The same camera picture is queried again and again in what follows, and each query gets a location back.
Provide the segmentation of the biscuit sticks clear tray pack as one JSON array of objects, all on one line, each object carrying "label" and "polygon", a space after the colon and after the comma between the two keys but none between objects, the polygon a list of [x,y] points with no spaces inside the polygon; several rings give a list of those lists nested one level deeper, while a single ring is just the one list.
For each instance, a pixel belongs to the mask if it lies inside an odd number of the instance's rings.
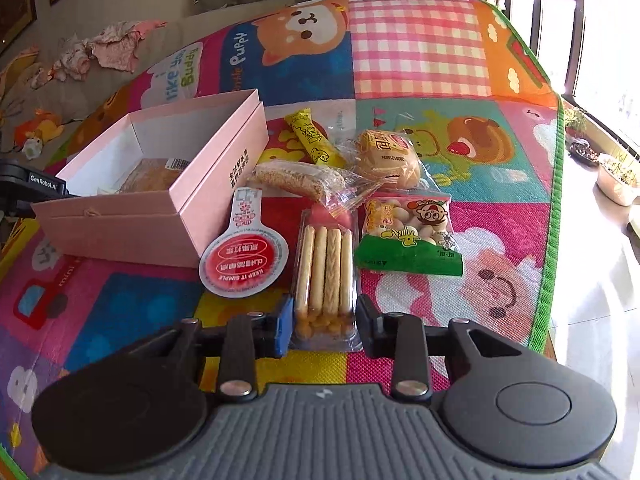
[{"label": "biscuit sticks clear tray pack", "polygon": [[357,215],[334,217],[314,204],[305,209],[294,264],[292,347],[307,351],[356,352],[360,279],[354,253],[359,242]]}]

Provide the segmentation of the round red white spoon-shaped packet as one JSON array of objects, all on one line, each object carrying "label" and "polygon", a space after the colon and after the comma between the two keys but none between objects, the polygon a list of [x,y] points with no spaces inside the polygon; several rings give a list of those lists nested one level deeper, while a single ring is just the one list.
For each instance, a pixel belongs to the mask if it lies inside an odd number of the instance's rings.
[{"label": "round red white spoon-shaped packet", "polygon": [[262,191],[237,188],[228,229],[203,252],[198,275],[222,298],[254,296],[269,287],[288,262],[288,243],[262,223]]}]

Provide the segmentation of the green egg-biscuit snack bag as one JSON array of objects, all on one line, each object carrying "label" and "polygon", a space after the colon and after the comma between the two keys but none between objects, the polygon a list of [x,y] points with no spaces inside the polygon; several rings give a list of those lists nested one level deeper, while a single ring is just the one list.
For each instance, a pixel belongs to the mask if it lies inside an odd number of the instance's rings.
[{"label": "green egg-biscuit snack bag", "polygon": [[363,206],[356,267],[378,272],[456,276],[463,257],[450,220],[451,197],[378,193]]}]

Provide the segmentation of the pink cardboard gift box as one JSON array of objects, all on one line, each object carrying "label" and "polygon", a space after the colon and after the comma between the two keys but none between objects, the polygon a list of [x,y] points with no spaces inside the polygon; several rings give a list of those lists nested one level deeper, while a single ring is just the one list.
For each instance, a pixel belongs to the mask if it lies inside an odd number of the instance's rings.
[{"label": "pink cardboard gift box", "polygon": [[194,268],[267,143],[255,90],[137,110],[58,173],[67,197],[32,209],[64,255]]}]

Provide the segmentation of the brown cake clear wrapper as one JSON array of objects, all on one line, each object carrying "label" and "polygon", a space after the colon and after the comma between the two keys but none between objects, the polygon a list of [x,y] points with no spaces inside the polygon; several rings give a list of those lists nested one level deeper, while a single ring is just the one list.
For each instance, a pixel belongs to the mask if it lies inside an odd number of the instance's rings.
[{"label": "brown cake clear wrapper", "polygon": [[167,191],[189,166],[180,158],[145,158],[122,182],[119,193]]}]

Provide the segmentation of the sesame bar clear wrapper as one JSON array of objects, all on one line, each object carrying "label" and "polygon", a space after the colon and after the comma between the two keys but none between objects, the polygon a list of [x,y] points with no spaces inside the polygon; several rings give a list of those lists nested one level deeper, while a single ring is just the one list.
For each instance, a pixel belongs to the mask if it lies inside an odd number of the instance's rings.
[{"label": "sesame bar clear wrapper", "polygon": [[308,198],[332,216],[357,209],[382,185],[346,169],[273,159],[257,164],[253,182]]}]

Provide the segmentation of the yellow bun red-label wrapper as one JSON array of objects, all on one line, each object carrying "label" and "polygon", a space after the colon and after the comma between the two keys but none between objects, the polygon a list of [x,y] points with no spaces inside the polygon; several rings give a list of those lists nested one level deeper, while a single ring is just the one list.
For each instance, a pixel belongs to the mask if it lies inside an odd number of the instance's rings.
[{"label": "yellow bun red-label wrapper", "polygon": [[358,136],[355,169],[371,180],[391,188],[416,188],[423,165],[413,144],[397,132],[364,130]]}]

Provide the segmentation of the yellow long snack packet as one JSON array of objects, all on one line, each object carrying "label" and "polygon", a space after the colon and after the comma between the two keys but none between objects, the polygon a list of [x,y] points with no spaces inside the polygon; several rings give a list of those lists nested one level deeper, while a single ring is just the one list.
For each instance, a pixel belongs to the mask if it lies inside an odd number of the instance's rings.
[{"label": "yellow long snack packet", "polygon": [[347,162],[340,151],[314,124],[309,108],[286,115],[284,120],[316,165],[340,169],[347,167]]}]

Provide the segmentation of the orange yellow plush toy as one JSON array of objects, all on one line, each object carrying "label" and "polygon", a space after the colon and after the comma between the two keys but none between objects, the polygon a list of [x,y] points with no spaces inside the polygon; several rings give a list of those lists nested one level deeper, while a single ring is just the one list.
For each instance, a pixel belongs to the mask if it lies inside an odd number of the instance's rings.
[{"label": "orange yellow plush toy", "polygon": [[44,146],[58,138],[64,131],[62,118],[57,114],[37,108],[35,116],[14,129],[14,144],[27,160],[38,158]]}]

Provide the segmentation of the beige bed pillow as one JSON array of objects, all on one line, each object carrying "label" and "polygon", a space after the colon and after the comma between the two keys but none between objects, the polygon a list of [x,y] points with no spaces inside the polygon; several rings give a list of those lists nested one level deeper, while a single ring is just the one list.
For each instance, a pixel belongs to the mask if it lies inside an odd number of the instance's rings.
[{"label": "beige bed pillow", "polygon": [[71,36],[50,60],[36,46],[24,49],[1,64],[1,154],[21,154],[17,130],[43,110],[46,122],[59,117],[65,125],[42,139],[35,161],[47,162],[91,113],[114,110],[116,92],[135,76],[212,32],[292,2],[244,3],[170,22],[118,22],[92,38]]}]

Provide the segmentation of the pink baby clothes pile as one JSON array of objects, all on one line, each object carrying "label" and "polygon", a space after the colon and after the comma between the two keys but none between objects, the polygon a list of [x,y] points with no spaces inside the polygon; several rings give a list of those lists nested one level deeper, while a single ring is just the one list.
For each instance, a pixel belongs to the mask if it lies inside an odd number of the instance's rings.
[{"label": "pink baby clothes pile", "polygon": [[66,41],[61,53],[49,65],[41,67],[29,79],[29,85],[38,89],[49,81],[67,78],[83,81],[93,62],[108,70],[133,73],[138,65],[138,44],[152,30],[163,28],[165,21],[147,20],[118,22],[106,26],[99,35],[79,39],[76,35]]}]

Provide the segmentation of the colourful cartoon play mat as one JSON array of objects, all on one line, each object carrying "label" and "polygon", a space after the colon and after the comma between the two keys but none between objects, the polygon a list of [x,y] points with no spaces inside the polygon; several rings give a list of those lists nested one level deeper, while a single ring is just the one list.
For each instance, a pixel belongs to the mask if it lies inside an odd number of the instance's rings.
[{"label": "colourful cartoon play mat", "polygon": [[[383,310],[427,324],[472,318],[544,348],[558,258],[562,110],[509,21],[480,0],[311,0],[195,35],[116,91],[44,161],[55,174],[122,116],[184,98],[255,89],[265,160],[310,162],[288,116],[309,110],[350,166],[360,133],[399,131],[451,197],[460,278],[363,271]],[[208,292],[193,269],[60,255],[34,220],[1,254],[1,474],[46,466],[29,409],[58,378],[195,315],[205,326],[270,309],[284,272],[246,299]]]}]

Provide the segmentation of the white flower pot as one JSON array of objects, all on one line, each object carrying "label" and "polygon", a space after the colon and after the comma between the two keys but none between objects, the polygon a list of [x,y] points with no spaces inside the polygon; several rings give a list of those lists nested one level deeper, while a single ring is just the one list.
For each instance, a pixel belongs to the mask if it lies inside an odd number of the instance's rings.
[{"label": "white flower pot", "polygon": [[598,157],[597,186],[612,202],[631,206],[639,197],[639,162],[626,153]]}]

